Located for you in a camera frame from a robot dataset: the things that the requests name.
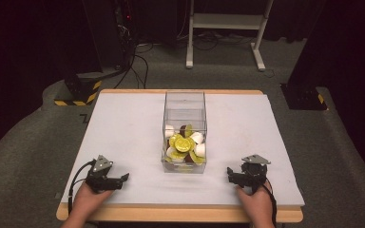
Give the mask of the pile of coffee capsules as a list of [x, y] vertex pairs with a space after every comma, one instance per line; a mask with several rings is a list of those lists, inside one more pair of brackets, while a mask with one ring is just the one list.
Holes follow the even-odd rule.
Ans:
[[205, 133], [192, 124], [184, 124], [176, 129], [166, 124], [163, 130], [163, 161], [173, 164], [206, 162]]

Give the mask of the black stand base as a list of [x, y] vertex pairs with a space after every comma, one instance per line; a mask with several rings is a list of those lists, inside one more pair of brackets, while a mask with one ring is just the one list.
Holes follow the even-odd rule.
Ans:
[[285, 101], [293, 110], [327, 110], [322, 95], [315, 89], [302, 90], [299, 87], [288, 84], [281, 84], [280, 89]]

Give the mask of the person's left hand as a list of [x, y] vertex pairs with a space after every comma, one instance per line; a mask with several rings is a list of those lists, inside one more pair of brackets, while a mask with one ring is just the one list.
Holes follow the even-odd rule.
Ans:
[[84, 182], [76, 194], [70, 217], [79, 221], [86, 221], [112, 194], [113, 191], [111, 190], [95, 193]]

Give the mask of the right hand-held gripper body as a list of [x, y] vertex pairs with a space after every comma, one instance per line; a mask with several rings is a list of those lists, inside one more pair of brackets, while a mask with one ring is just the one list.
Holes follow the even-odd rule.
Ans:
[[254, 194], [267, 179], [268, 165], [271, 163], [260, 155], [250, 155], [241, 159], [241, 172], [238, 185]]

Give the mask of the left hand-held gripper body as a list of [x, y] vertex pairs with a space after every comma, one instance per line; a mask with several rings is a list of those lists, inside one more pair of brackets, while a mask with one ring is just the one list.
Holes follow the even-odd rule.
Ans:
[[102, 193], [107, 191], [107, 184], [115, 182], [114, 179], [109, 178], [109, 173], [113, 162], [109, 161], [103, 155], [99, 155], [96, 160], [93, 161], [93, 165], [87, 173], [86, 184], [95, 193]]

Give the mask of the clear plastic box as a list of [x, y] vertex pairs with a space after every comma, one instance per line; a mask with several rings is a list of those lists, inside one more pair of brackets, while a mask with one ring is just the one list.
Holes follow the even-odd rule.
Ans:
[[[205, 94], [202, 91], [167, 91], [164, 100], [163, 130], [166, 124], [171, 124], [176, 129], [184, 124], [192, 124], [195, 129], [205, 133], [206, 143]], [[163, 171], [166, 173], [202, 174], [206, 162], [201, 165], [195, 163], [173, 164], [163, 161], [162, 154]]]

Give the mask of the black stand with striped base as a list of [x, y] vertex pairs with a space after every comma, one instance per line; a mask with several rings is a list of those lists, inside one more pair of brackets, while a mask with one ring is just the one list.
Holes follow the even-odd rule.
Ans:
[[69, 74], [64, 78], [54, 103], [59, 106], [91, 105], [102, 83], [101, 72]]

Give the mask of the white metal stand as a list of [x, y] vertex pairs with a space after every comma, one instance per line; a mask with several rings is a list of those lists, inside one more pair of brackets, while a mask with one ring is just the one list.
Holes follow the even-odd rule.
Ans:
[[266, 70], [266, 66], [259, 51], [259, 46], [274, 0], [266, 0], [264, 13], [259, 15], [197, 13], [194, 10], [194, 3], [195, 0], [190, 0], [188, 41], [185, 60], [185, 66], [187, 68], [192, 68], [194, 65], [194, 29], [241, 29], [256, 30], [258, 32], [256, 41], [251, 43], [251, 51], [254, 55], [258, 70]]

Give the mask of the black equipment rack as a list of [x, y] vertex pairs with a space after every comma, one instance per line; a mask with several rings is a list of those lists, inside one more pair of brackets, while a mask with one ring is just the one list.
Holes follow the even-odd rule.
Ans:
[[115, 23], [123, 55], [123, 68], [130, 65], [136, 47], [136, 27], [132, 0], [112, 0]]

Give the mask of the person's right hand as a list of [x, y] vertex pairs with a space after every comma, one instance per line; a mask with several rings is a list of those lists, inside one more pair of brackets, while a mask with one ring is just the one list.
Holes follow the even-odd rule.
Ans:
[[268, 181], [253, 195], [247, 195], [240, 186], [236, 186], [238, 198], [247, 216], [252, 221], [272, 221], [273, 203], [269, 196], [272, 190]]

